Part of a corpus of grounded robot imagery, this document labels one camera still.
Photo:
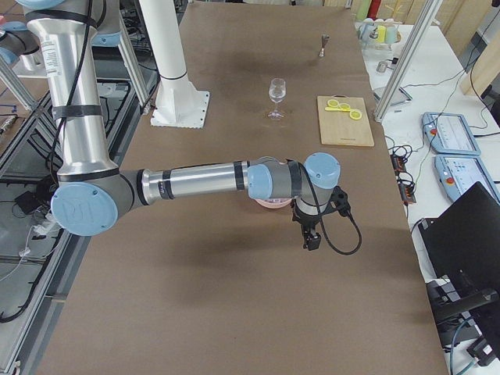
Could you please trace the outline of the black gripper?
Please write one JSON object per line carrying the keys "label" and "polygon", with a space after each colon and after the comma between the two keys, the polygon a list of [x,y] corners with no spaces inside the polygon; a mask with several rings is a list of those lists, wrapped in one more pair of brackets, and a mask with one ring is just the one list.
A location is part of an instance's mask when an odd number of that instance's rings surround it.
{"label": "black gripper", "polygon": [[292,202],[292,220],[301,225],[304,239],[303,248],[308,251],[320,247],[321,235],[316,232],[316,225],[320,223],[321,211],[315,205]]}

